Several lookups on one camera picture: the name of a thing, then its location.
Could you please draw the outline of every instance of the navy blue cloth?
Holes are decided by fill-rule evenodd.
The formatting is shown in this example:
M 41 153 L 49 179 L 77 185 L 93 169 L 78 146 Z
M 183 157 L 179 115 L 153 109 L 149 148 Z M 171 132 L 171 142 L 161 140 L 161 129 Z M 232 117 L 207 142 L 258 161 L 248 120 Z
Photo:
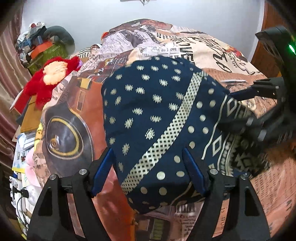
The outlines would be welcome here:
M 238 176 L 258 170 L 252 143 L 219 130 L 254 116 L 203 70 L 162 56 L 117 70 L 102 87 L 106 141 L 118 181 L 139 213 L 200 200 L 182 161 L 190 147 L 209 168 Z

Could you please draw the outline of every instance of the wooden cabinet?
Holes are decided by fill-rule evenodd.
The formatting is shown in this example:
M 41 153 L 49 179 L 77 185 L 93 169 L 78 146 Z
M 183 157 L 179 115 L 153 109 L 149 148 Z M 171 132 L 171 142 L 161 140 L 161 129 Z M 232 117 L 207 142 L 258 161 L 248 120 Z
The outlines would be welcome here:
M 262 30 L 277 25 L 283 25 L 287 28 L 286 23 L 273 6 L 265 2 Z M 277 77 L 279 75 L 279 68 L 276 66 L 273 57 L 271 57 L 259 42 L 251 63 L 268 78 Z

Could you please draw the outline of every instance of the stuffed toy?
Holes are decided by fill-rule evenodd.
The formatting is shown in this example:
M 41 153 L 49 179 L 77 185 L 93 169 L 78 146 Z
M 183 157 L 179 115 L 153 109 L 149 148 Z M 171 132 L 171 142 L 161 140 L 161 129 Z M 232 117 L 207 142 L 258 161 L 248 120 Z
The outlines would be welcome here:
M 42 109 L 52 98 L 52 90 L 73 70 L 78 71 L 82 61 L 75 56 L 71 59 L 54 57 L 48 60 L 43 69 L 37 71 L 25 85 L 24 93 L 36 97 L 36 107 Z

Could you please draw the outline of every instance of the pink curtain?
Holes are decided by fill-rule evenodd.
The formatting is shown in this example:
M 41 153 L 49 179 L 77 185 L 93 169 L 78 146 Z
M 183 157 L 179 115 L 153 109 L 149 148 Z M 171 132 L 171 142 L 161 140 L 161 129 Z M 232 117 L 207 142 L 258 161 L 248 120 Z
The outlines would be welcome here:
M 18 127 L 9 108 L 31 75 L 19 60 L 14 44 L 22 25 L 22 7 L 16 12 L 0 36 L 0 163 L 12 167 L 15 142 L 12 137 Z

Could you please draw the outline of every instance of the bedsheet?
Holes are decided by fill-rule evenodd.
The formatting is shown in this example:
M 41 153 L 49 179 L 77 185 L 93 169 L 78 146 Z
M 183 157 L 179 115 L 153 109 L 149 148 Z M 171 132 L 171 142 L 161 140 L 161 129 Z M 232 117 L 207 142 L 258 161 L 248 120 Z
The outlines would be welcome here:
M 237 49 L 206 33 L 149 19 L 117 26 L 102 39 L 100 49 L 92 49 L 80 71 L 72 72 L 54 89 L 51 101 L 43 109 L 33 155 L 41 186 L 53 173 L 60 177 L 72 175 L 100 157 L 107 146 L 102 83 L 117 69 L 157 55 L 188 59 L 230 91 L 246 88 L 254 80 L 265 78 Z M 241 104 L 259 117 L 276 102 L 255 97 Z M 239 163 L 241 171 L 248 171 L 244 162 L 231 159 L 231 152 L 243 144 L 229 136 L 222 147 L 225 156 L 217 163 L 223 174 L 235 174 L 230 161 Z M 295 205 L 296 162 L 288 145 L 268 150 L 265 160 L 266 171 L 253 178 L 252 184 L 267 216 L 270 233 L 274 235 Z M 73 197 L 68 195 L 68 199 L 75 231 L 83 236 Z M 113 168 L 93 202 L 112 241 L 186 240 L 203 204 L 163 207 L 139 215 L 129 207 Z M 227 207 L 226 200 L 215 235 L 223 230 Z

